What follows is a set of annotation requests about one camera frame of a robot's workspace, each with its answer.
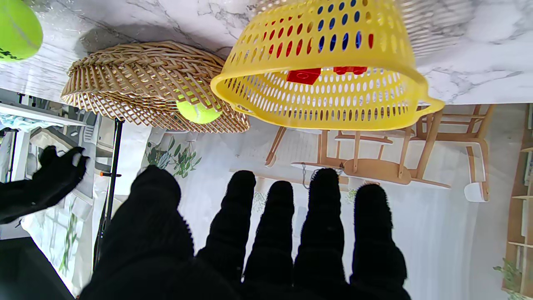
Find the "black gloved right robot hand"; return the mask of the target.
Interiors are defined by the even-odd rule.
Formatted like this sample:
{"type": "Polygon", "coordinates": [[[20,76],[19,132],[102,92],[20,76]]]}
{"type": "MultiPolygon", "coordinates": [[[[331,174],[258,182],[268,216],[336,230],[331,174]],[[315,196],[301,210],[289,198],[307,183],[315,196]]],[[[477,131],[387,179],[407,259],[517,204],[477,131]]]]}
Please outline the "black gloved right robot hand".
{"type": "Polygon", "coordinates": [[[0,186],[0,223],[8,224],[20,217],[57,205],[82,181],[89,157],[77,146],[62,156],[56,147],[47,146],[41,156],[41,168],[32,179],[2,183],[0,186]]]}

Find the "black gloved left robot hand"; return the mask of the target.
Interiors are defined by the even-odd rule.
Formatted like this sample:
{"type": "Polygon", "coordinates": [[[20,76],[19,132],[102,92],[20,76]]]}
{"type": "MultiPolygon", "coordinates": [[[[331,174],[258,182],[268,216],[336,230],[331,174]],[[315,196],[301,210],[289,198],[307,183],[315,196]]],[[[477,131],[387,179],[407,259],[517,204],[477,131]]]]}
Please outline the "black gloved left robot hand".
{"type": "Polygon", "coordinates": [[[341,194],[335,170],[318,170],[309,184],[308,212],[292,258],[293,189],[270,187],[248,258],[246,244],[256,184],[235,172],[205,247],[194,251],[179,214],[181,190],[154,165],[140,173],[103,241],[82,300],[409,300],[407,266],[392,237],[385,191],[361,186],[354,199],[352,275],[345,279],[341,194]]]}

